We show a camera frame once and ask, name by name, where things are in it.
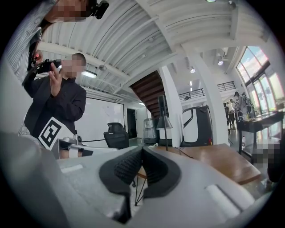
wooden table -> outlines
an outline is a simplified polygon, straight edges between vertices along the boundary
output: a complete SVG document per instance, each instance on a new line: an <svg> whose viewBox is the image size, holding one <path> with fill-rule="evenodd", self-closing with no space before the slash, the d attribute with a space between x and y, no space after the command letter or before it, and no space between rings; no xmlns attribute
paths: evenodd
<svg viewBox="0 0 285 228"><path fill-rule="evenodd" d="M152 149L166 151L166 147L152 147ZM206 163L241 185L252 182L261 175L258 169L226 144L168 149L169 152Z"/></svg>

doorway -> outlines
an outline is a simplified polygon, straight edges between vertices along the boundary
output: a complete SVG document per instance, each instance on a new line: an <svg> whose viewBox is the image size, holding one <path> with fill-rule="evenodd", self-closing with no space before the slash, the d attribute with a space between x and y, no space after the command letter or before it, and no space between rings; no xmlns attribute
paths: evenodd
<svg viewBox="0 0 285 228"><path fill-rule="evenodd" d="M127 118L128 118L128 133L129 139L137 137L137 126L135 123L135 110L127 109Z"/></svg>

hand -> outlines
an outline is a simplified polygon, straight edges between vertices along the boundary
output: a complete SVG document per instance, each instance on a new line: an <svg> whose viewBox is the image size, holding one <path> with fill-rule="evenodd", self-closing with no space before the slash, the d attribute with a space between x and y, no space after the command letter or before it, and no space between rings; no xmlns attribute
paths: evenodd
<svg viewBox="0 0 285 228"><path fill-rule="evenodd" d="M36 64L41 63L43 60L43 53L40 50L37 50L34 54L34 58L37 57Z"/></svg>
<svg viewBox="0 0 285 228"><path fill-rule="evenodd" d="M61 90L62 76L57 71L54 63L51 63L52 71L49 72L50 93L56 97Z"/></svg>

